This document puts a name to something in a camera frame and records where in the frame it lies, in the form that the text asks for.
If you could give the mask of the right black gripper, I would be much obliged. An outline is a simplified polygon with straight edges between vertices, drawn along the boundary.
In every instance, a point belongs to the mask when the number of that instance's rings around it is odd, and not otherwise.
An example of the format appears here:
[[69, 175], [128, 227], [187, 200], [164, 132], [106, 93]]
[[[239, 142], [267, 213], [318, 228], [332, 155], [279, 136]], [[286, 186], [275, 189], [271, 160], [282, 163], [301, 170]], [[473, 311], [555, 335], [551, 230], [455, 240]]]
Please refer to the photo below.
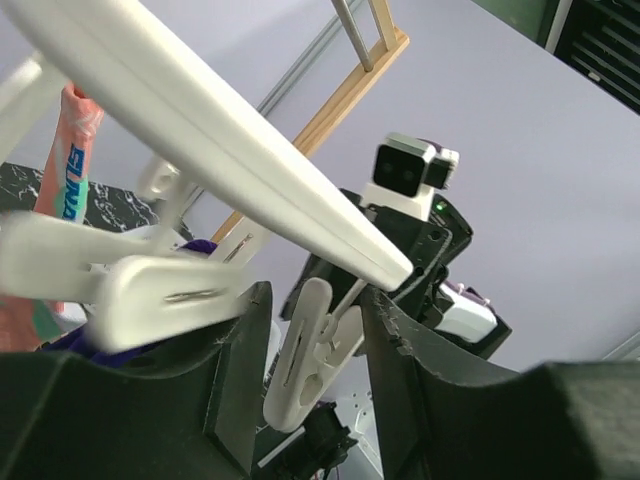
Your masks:
[[382, 245], [390, 249], [390, 254], [385, 259], [383, 271], [391, 277], [384, 280], [360, 270], [345, 270], [341, 264], [333, 265], [311, 254], [281, 307], [283, 321], [293, 319], [304, 282], [315, 277], [329, 283], [331, 308], [338, 305], [358, 278], [363, 278], [387, 291], [389, 298], [410, 317], [423, 321], [449, 264], [467, 248], [473, 237], [469, 222], [440, 194], [433, 197], [425, 220], [384, 206], [379, 201], [358, 209], [386, 237]]

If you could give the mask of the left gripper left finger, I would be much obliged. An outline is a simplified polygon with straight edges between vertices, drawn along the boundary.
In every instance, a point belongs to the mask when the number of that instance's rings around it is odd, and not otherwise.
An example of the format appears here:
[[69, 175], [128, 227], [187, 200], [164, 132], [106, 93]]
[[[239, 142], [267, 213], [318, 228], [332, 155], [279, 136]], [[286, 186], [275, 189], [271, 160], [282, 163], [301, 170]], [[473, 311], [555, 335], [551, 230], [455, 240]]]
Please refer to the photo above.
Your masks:
[[1, 358], [5, 479], [243, 479], [272, 312], [253, 285], [239, 318], [173, 338], [120, 369], [63, 351]]

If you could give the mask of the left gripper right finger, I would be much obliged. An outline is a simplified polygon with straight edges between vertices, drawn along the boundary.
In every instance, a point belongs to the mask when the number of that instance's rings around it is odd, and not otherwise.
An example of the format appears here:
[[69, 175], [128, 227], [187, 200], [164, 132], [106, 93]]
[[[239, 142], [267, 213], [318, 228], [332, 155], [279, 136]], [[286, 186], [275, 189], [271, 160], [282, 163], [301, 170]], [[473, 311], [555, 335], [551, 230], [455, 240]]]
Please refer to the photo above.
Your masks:
[[639, 365], [545, 363], [518, 373], [361, 297], [387, 479], [635, 479]]

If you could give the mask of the purple sock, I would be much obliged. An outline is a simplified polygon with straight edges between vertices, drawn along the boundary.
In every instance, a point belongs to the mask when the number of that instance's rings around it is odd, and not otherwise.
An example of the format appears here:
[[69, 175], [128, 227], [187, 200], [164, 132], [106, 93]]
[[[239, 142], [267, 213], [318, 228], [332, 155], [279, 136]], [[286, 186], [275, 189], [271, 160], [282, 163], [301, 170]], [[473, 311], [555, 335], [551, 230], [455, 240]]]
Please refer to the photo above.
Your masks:
[[[196, 254], [209, 256], [215, 251], [216, 248], [217, 244], [210, 240], [194, 239], [182, 245], [180, 247], [180, 250], [188, 250], [191, 252], [195, 252]], [[84, 328], [79, 327], [54, 341], [43, 343], [37, 348], [37, 351], [74, 352], [94, 364], [110, 368], [119, 368], [132, 359], [153, 350], [160, 344], [161, 342], [156, 342], [119, 353], [105, 353], [91, 345], [90, 342], [85, 338]]]

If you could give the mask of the white plastic clip hanger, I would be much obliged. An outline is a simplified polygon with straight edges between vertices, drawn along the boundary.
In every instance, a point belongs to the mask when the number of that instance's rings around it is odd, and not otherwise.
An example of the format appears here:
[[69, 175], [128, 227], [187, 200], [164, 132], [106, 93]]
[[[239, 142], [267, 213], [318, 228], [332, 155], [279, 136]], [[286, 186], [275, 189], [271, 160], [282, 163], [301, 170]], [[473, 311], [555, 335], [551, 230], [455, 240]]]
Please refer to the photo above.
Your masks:
[[193, 182], [334, 265], [391, 277], [383, 271], [386, 237], [141, 3], [1, 8], [47, 60], [181, 174], [149, 241], [37, 213], [9, 215], [3, 294], [93, 304], [87, 331], [106, 352], [239, 316], [249, 303], [240, 266], [161, 249]]

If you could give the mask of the pink patterned sock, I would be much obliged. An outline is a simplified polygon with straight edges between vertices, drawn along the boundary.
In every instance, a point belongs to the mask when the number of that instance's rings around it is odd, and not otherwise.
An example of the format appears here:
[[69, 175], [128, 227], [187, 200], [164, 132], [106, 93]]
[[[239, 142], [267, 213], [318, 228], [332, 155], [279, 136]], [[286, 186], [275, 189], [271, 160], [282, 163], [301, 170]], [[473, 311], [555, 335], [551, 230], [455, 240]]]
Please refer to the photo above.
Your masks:
[[[34, 211], [84, 222], [93, 142], [103, 109], [72, 83], [61, 92], [60, 115]], [[33, 351], [75, 328], [85, 316], [71, 303], [1, 297], [1, 350]]]

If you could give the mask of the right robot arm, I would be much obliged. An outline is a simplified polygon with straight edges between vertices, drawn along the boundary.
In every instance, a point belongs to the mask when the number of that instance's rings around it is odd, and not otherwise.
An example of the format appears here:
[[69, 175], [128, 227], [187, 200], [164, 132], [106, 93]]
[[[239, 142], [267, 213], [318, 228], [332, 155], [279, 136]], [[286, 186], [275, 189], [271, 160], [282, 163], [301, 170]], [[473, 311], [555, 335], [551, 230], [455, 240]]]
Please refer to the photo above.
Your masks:
[[395, 305], [467, 352], [489, 358], [511, 328], [486, 297], [448, 280], [449, 264], [473, 237], [453, 204], [431, 187], [422, 187], [415, 198], [372, 184], [360, 195], [344, 195], [413, 265], [408, 279], [389, 294]]

